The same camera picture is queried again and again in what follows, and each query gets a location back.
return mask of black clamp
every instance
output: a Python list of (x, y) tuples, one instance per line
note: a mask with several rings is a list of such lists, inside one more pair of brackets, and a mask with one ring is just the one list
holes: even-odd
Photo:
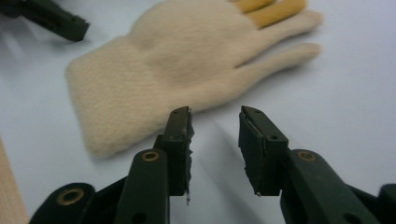
[(10, 18), (23, 16), (71, 41), (84, 39), (90, 26), (50, 0), (0, 0), (0, 13)]
[[(290, 150), (288, 138), (260, 110), (242, 106), (239, 118), (254, 193), (281, 194), (286, 223), (396, 223), (396, 184), (383, 186), (378, 197), (350, 187), (318, 153)], [(192, 136), (190, 109), (174, 110), (153, 149), (136, 154), (127, 177), (98, 192), (82, 183), (61, 187), (30, 223), (169, 223), (169, 196), (189, 193)]]

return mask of screw hole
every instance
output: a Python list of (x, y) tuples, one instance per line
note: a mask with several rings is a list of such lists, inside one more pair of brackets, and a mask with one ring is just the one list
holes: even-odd
[(131, 221), (134, 224), (141, 224), (141, 223), (145, 223), (147, 219), (148, 216), (145, 213), (136, 213), (132, 216)]
[(361, 224), (361, 219), (350, 213), (345, 213), (344, 219), (350, 224)]
[(58, 196), (57, 202), (60, 205), (70, 205), (78, 202), (83, 196), (84, 190), (82, 189), (66, 189)]
[(150, 151), (143, 154), (142, 158), (143, 161), (156, 161), (158, 158), (160, 158), (160, 154), (155, 151)]
[(303, 161), (315, 161), (317, 158), (315, 155), (312, 155), (311, 153), (307, 151), (300, 151), (297, 153), (298, 157), (303, 160)]

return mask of white surface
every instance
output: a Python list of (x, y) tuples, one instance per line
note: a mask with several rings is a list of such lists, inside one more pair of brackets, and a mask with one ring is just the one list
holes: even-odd
[[(84, 149), (64, 69), (159, 1), (59, 1), (91, 23), (86, 39), (62, 40), (24, 19), (0, 17), (0, 134), (29, 215), (55, 189), (102, 189), (127, 175), (155, 135), (109, 159)], [(396, 183), (396, 2), (312, 0), (325, 16), (312, 63), (258, 83), (237, 100), (193, 116), (191, 205), (172, 198), (172, 223), (284, 223), (278, 198), (253, 195), (237, 147), (241, 105), (262, 110), (289, 138), (314, 150), (350, 185), (377, 194)]]

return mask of glove finger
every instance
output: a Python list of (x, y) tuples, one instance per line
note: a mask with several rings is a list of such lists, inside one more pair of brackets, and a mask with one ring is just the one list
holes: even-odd
[(259, 28), (263, 28), (299, 13), (305, 6), (305, 0), (284, 0), (269, 7), (250, 12), (247, 15)]
[(275, 0), (240, 0), (235, 2), (235, 4), (243, 13), (249, 13), (262, 7), (267, 7), (274, 2)]
[(264, 77), (302, 63), (307, 63), (320, 53), (316, 44), (300, 44), (269, 58), (238, 68), (231, 81), (243, 91)]
[(320, 13), (308, 10), (254, 35), (243, 37), (231, 48), (233, 64), (246, 63), (284, 39), (310, 32), (320, 26), (322, 20)]

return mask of cream knitted glove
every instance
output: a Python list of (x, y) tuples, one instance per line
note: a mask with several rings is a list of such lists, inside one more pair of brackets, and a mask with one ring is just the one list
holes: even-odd
[(225, 0), (166, 0), (126, 36), (73, 61), (72, 100), (88, 150), (111, 155), (161, 129), (169, 112), (224, 104), (279, 70), (313, 59), (301, 44), (247, 63), (277, 42), (321, 23), (306, 11), (263, 30)]

